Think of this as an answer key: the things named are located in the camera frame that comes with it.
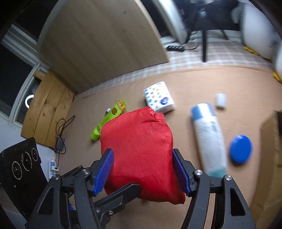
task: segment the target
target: wooden plank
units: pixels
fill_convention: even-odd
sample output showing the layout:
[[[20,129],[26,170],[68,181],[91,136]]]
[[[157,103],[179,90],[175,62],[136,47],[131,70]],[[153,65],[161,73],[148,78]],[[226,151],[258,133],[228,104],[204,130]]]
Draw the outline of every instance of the wooden plank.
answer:
[[[47,136],[47,140],[46,140],[46,145],[47,146],[51,146],[51,147],[55,147],[55,143],[56,143],[56,138],[57,138],[57,134],[56,134],[56,125],[57,122],[61,119],[67,118],[67,114],[69,111],[69,108],[71,106],[72,100],[73,100],[73,96],[74,93],[69,89],[69,88],[65,88],[65,91],[58,103],[57,109],[54,113],[49,131],[48,131],[48,136]]]
[[[34,98],[29,105],[29,109],[27,110],[27,114],[23,121],[21,136],[25,138],[31,138],[34,136],[41,110],[55,80],[56,77],[54,75],[54,72],[52,70],[49,70],[39,84]]]
[[[66,88],[66,85],[63,84],[59,79],[56,79],[55,83],[53,84],[46,101],[43,105],[41,110],[35,133],[34,138],[37,143],[42,145],[46,144],[49,128],[54,116],[54,113],[57,109],[58,103],[62,97],[62,94]]]
[[[39,55],[80,93],[168,62],[159,39],[140,0],[72,0],[51,24]]]
[[[40,79],[40,80],[43,80],[45,74],[42,73],[42,72],[40,72],[40,71],[38,71],[38,70],[36,70],[36,71],[33,73],[33,76],[36,77],[36,78],[38,78],[38,79]]]

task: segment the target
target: white bottle cap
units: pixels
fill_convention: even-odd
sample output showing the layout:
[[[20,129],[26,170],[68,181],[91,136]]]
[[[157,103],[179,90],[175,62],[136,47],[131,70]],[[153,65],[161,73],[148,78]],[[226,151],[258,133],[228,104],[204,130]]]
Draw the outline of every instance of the white bottle cap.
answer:
[[[111,110],[111,108],[108,108],[108,109],[107,109],[107,111],[106,111],[106,114],[107,114],[107,113],[109,113],[109,112],[110,112],[110,110]]]
[[[215,105],[219,108],[225,108],[226,107],[226,94],[217,93]]]

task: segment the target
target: green tube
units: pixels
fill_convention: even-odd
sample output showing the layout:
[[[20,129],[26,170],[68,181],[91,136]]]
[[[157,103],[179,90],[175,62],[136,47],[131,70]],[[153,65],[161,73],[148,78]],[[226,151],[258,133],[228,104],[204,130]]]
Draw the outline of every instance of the green tube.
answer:
[[[126,103],[120,99],[112,108],[112,110],[106,114],[106,116],[102,119],[102,121],[98,124],[98,126],[93,130],[90,135],[90,138],[96,141],[101,136],[101,129],[103,125],[105,125],[108,121],[114,119],[119,116],[125,109],[127,108]]]

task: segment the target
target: blue gripper pad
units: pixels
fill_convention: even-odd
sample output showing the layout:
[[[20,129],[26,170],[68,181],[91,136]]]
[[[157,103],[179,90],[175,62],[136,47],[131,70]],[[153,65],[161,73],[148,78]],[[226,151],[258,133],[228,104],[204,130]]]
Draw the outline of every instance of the blue gripper pad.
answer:
[[[174,150],[172,151],[172,161],[173,161],[173,169],[177,177],[178,183],[180,185],[180,188],[186,194],[186,196],[188,196],[188,194],[191,192],[191,189],[189,187],[189,177],[185,172]]]
[[[97,196],[99,192],[101,192],[105,186],[106,180],[114,163],[114,152],[110,150],[108,153],[104,163],[100,167],[96,178],[95,178],[95,185],[93,188],[94,196]]]

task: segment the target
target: plaid cloth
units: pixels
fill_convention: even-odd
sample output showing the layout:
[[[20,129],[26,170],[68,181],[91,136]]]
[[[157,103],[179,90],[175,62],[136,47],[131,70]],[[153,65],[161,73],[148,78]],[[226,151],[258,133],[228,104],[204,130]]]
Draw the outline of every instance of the plaid cloth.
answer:
[[[192,44],[186,46],[187,49],[193,48]],[[126,73],[95,87],[78,94],[75,100],[84,98],[98,91],[110,88],[119,84],[132,82],[134,80],[156,75],[162,72],[174,71],[184,68],[193,68],[208,65],[246,65],[252,67],[272,68],[272,64],[260,56],[256,56],[246,50],[241,43],[235,41],[211,42],[207,43],[207,62],[202,62],[202,46],[195,50],[184,52],[167,52],[169,62],[159,64],[134,72]]]

